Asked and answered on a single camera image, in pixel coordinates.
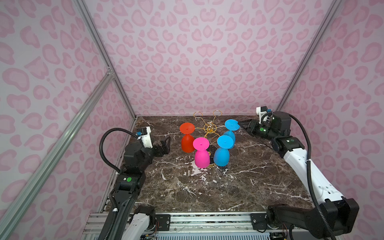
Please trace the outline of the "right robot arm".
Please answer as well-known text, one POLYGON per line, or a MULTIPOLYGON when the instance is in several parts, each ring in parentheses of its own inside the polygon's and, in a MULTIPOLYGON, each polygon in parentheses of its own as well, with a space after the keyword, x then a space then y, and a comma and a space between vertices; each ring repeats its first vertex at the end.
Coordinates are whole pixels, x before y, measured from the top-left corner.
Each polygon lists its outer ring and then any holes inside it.
POLYGON ((274 112, 266 106, 257 109, 258 120, 245 128, 253 137, 271 142, 272 149, 294 170, 309 192, 314 207, 303 209, 286 204, 268 206, 266 224, 277 228, 290 224, 307 230, 317 239, 336 239, 349 234, 360 207, 347 199, 324 176, 311 159, 312 145, 303 124, 286 112, 274 112))

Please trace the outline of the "red wine glass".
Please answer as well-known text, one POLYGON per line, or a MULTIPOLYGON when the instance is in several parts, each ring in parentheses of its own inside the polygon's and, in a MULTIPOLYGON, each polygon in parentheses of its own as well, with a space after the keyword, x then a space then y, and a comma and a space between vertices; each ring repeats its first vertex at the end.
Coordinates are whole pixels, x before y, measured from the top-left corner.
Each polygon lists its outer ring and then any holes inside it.
POLYGON ((181 147, 185 153, 192 153, 195 150, 193 146, 195 138, 192 136, 194 131, 195 126, 192 123, 183 123, 180 126, 180 132, 184 134, 181 141, 181 147))

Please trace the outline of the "aluminium corner post right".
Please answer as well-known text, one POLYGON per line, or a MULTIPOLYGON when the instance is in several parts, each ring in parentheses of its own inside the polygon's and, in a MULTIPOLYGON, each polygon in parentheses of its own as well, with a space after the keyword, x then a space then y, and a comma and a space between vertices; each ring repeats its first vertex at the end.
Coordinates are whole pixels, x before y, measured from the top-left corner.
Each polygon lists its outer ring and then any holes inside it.
POLYGON ((299 82, 302 74, 304 73, 307 65, 311 61, 311 58, 315 54, 318 46, 320 45, 322 38, 327 33, 328 29, 330 28, 331 24, 333 23, 334 19, 337 17, 340 8, 344 4, 345 1, 343 0, 333 0, 331 2, 331 5, 326 12, 321 24, 318 27, 318 30, 316 31, 313 39, 310 42, 310 45, 305 52, 303 59, 301 60, 297 70, 295 71, 286 91, 283 94, 283 97, 278 104, 277 111, 282 111, 285 104, 288 102, 290 95, 294 91, 297 83, 299 82))

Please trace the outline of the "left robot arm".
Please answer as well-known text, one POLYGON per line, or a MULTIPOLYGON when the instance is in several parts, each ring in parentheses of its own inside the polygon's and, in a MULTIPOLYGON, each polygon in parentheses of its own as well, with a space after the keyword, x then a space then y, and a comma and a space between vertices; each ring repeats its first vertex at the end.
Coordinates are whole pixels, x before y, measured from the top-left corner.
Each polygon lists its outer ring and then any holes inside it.
POLYGON ((129 215, 146 180, 145 170, 156 157, 168 155, 171 151, 171 138, 167 137, 160 145, 145 148, 135 142, 125 147, 123 160, 125 167, 118 175, 114 188, 109 194, 112 207, 98 237, 99 240, 120 240, 129 215))

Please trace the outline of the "aluminium diagonal brace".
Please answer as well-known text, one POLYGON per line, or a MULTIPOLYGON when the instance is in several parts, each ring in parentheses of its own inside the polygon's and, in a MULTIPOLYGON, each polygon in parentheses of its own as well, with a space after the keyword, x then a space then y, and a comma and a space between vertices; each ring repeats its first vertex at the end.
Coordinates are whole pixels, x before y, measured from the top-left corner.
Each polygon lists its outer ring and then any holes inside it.
POLYGON ((58 141, 53 145, 50 152, 43 159, 42 163, 31 176, 29 181, 22 188, 20 194, 10 205, 1 220, 1 239, 7 240, 15 228, 20 223, 24 214, 33 203, 34 199, 44 186, 45 182, 53 172, 59 160, 63 157, 68 147, 72 143, 74 137, 79 132, 90 113, 93 111, 95 105, 100 100, 104 91, 108 88, 109 84, 114 80, 115 75, 108 72, 99 85, 95 88, 94 92, 89 96, 87 101, 79 109, 76 116, 70 122, 66 130, 63 132, 58 141))

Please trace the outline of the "magenta wine glass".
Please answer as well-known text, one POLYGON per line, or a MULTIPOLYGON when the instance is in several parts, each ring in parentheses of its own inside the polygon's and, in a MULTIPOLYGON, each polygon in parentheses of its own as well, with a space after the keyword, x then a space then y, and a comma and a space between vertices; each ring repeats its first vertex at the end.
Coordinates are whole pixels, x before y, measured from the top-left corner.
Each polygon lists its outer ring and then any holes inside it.
POLYGON ((196 150, 195 164, 198 168, 205 169, 210 164, 210 154, 207 149, 210 146, 209 140, 206 138, 197 138, 193 142, 193 147, 196 150))

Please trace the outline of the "blue wine glass front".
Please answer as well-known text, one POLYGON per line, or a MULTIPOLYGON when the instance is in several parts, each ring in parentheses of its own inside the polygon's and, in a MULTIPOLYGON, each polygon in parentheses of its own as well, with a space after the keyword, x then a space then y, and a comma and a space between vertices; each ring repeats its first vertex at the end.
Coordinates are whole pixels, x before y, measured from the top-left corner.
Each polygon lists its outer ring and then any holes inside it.
POLYGON ((224 167, 229 163, 229 149, 234 146, 234 141, 231 137, 223 135, 217 139, 217 144, 219 148, 215 151, 214 163, 219 167, 224 167))

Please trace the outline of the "blue wine glass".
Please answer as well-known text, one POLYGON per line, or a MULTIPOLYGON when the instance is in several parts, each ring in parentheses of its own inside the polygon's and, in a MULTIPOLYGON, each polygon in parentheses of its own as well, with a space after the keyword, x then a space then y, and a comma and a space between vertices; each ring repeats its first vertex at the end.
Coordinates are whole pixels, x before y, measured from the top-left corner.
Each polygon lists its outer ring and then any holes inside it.
POLYGON ((229 163, 229 149, 234 146, 234 141, 231 137, 223 135, 217 139, 217 144, 219 148, 215 151, 214 163, 219 167, 224 167, 229 163))
POLYGON ((236 142, 235 131, 239 130, 240 128, 239 122, 234 119, 226 120, 225 128, 227 129, 227 131, 223 133, 223 135, 231 137, 235 143, 236 142))

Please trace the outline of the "aluminium corner post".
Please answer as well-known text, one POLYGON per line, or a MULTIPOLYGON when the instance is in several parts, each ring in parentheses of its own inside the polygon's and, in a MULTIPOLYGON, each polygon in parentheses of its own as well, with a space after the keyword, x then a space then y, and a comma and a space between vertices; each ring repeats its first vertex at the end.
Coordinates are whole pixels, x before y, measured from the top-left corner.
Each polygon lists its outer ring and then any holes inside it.
POLYGON ((297 70, 295 71, 286 91, 283 94, 283 97, 278 104, 277 111, 282 111, 285 104, 288 102, 290 95, 294 91, 297 83, 299 82, 302 74, 304 73, 307 65, 311 61, 311 58, 315 54, 318 46, 320 45, 322 38, 327 33, 328 29, 330 28, 331 24, 333 23, 334 19, 337 17, 340 8, 344 4, 345 1, 343 0, 333 0, 331 2, 331 5, 326 12, 321 24, 318 27, 318 30, 316 31, 313 39, 310 42, 310 45, 305 52, 303 59, 301 60, 297 70))
POLYGON ((123 99, 123 103, 125 104, 125 106, 129 110, 131 117, 134 120, 136 120, 137 115, 135 114, 133 107, 132 107, 131 103, 129 102, 128 96, 127 96, 127 94, 123 88, 123 85, 122 85, 122 83, 121 83, 121 81, 120 81, 120 79, 119 79, 119 77, 115 71, 115 68, 114 68, 113 63, 111 61, 111 58, 107 52, 105 44, 102 41, 102 38, 100 37, 100 34, 96 28, 96 24, 95 24, 95 22, 91 16, 91 13, 87 7, 86 2, 83 0, 74 0, 73 2, 75 4, 75 6, 77 7, 80 16, 82 17, 82 19, 85 23, 86 29, 90 33, 91 38, 93 39, 93 42, 94 42, 102 60, 104 61, 104 64, 105 64, 108 72, 113 75, 112 76, 113 82, 115 83, 115 85, 118 89, 118 93, 121 95, 121 97, 123 99))

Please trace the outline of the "aluminium corner post left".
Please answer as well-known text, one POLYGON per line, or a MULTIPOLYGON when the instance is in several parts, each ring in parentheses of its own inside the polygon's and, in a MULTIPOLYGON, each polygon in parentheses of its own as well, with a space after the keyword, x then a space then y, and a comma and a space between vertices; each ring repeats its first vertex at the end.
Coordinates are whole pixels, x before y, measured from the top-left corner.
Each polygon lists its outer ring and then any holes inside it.
POLYGON ((127 96, 127 94, 123 88, 123 85, 122 85, 122 83, 121 83, 121 81, 120 81, 120 79, 119 79, 119 77, 115 71, 115 68, 114 68, 113 63, 111 61, 111 58, 107 52, 105 44, 102 41, 102 38, 100 37, 100 34, 96 28, 96 24, 95 24, 95 22, 91 16, 91 13, 87 7, 86 2, 83 0, 74 0, 73 2, 75 4, 75 6, 77 7, 80 16, 82 17, 82 19, 85 23, 86 29, 90 33, 91 38, 93 39, 93 42, 94 42, 102 60, 104 61, 104 64, 105 64, 108 72, 113 75, 112 76, 113 82, 115 83, 115 85, 118 89, 118 93, 121 95, 121 97, 123 99, 123 103, 125 104, 125 106, 129 110, 131 117, 134 120, 136 120, 137 115, 135 114, 133 107, 132 107, 131 103, 129 102, 128 96, 127 96))

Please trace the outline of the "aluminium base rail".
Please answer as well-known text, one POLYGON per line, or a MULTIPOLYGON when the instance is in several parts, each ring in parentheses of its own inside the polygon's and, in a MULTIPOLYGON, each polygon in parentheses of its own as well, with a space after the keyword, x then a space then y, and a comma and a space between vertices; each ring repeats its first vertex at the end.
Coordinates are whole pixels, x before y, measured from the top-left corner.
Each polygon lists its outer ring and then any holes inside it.
POLYGON ((265 212, 195 212, 131 215, 124 240, 312 240, 289 223, 267 225, 265 212))

